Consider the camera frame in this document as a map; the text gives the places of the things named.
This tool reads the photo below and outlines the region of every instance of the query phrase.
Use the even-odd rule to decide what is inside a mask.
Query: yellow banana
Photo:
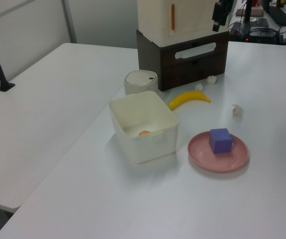
[[[182,103],[189,101],[189,100],[201,100],[201,101],[207,101],[208,103],[211,103],[211,100],[206,97],[206,95],[203,92],[200,91],[187,91],[184,92],[178,96],[176,96],[171,102],[168,104],[169,109],[172,111]]]

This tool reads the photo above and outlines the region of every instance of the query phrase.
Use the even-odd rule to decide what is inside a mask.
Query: beige cabinet
[[[138,0],[139,31],[159,47],[227,31],[212,31],[217,0]]]

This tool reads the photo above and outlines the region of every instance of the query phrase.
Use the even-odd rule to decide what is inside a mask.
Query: gray wall
[[[65,0],[77,43],[137,48],[137,0]]]
[[[0,16],[0,63],[9,81],[65,42],[61,0],[33,0]]]

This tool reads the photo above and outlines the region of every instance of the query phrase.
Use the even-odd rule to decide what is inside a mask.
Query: white plastic bin
[[[142,163],[176,150],[178,119],[152,91],[109,103],[113,127],[131,162]],[[150,133],[139,135],[147,130]]]

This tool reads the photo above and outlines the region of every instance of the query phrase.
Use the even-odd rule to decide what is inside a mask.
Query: dark brown wooden box
[[[140,70],[157,73],[158,88],[171,88],[225,72],[229,33],[223,32],[166,47],[158,47],[137,30]],[[175,58],[176,52],[215,42],[214,51],[189,58]]]

